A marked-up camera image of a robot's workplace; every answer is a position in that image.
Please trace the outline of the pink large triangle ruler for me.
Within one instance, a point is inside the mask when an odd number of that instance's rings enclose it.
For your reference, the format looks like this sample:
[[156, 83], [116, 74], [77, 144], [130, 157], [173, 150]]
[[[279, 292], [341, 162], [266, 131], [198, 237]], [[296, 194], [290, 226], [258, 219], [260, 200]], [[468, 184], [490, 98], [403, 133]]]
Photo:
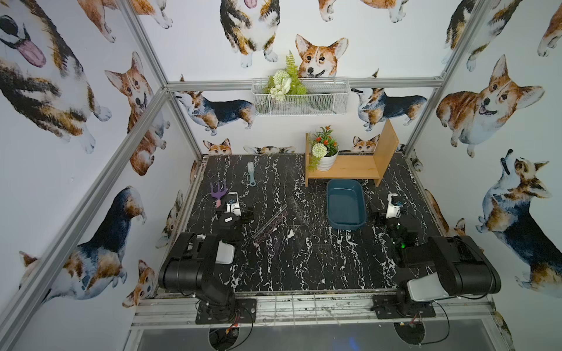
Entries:
[[259, 265], [280, 261], [284, 245], [284, 234], [281, 228], [264, 232], [252, 240], [256, 249]]

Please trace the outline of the pink straight stencil ruler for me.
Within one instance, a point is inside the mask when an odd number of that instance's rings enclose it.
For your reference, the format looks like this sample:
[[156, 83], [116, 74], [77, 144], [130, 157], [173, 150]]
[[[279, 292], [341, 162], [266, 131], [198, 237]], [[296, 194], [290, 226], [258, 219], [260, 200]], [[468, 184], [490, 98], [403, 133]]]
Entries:
[[282, 222], [282, 219], [286, 215], [287, 212], [287, 205], [283, 205], [278, 212], [276, 212], [264, 226], [259, 228], [252, 236], [253, 240], [257, 240], [262, 235], [266, 235], [267, 233], [272, 232], [273, 228], [275, 228], [278, 222]]

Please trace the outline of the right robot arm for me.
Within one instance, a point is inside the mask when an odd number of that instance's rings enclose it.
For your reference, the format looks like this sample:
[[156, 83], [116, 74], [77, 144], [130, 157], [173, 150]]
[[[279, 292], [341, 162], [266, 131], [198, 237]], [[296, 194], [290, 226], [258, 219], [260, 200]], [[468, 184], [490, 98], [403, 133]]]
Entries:
[[398, 317], [435, 317], [436, 301], [471, 295], [475, 299], [498, 293], [501, 278], [493, 265], [467, 236], [431, 236], [417, 244], [417, 233], [380, 212], [370, 217], [391, 238], [395, 263], [404, 269], [423, 266], [433, 273], [399, 282], [394, 296], [375, 296], [371, 310], [383, 320]]

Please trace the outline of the teal plastic storage box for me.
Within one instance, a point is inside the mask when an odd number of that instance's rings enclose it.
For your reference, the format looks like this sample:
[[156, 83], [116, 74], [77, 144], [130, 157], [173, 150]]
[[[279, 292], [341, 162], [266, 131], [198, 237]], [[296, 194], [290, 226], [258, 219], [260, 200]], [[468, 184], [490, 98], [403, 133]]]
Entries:
[[352, 179], [332, 179], [326, 186], [326, 210], [335, 230], [358, 230], [367, 222], [361, 184]]

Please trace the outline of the clear straight stencil ruler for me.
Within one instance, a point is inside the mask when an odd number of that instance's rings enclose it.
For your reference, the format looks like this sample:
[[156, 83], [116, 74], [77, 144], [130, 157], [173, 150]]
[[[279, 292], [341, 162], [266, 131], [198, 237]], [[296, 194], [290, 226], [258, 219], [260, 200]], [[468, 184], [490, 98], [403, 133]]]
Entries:
[[306, 217], [305, 213], [303, 212], [302, 207], [300, 206], [298, 201], [295, 199], [295, 197], [289, 197], [287, 201], [288, 201], [288, 204], [293, 209], [293, 211], [295, 213], [295, 216], [298, 219], [298, 221], [300, 221], [303, 225], [306, 225], [308, 223], [307, 217]]

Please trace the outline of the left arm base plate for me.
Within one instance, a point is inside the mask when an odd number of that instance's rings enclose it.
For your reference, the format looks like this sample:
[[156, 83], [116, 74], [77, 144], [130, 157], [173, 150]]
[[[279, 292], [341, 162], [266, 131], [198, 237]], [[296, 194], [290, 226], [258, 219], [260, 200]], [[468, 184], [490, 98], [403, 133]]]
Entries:
[[219, 306], [199, 301], [196, 304], [196, 325], [252, 324], [256, 320], [257, 302], [254, 298], [240, 298]]

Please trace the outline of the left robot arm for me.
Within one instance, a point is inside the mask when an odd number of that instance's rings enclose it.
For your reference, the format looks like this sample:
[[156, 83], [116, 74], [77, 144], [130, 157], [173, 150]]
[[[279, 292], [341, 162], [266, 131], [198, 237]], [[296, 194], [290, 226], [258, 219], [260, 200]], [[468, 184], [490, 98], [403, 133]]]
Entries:
[[217, 215], [210, 233], [179, 234], [158, 275], [164, 290], [198, 299], [198, 325], [238, 323], [247, 308], [236, 300], [234, 289], [215, 275], [215, 269], [234, 263], [244, 238], [241, 226], [253, 220], [253, 209], [242, 210], [240, 215], [219, 210]]

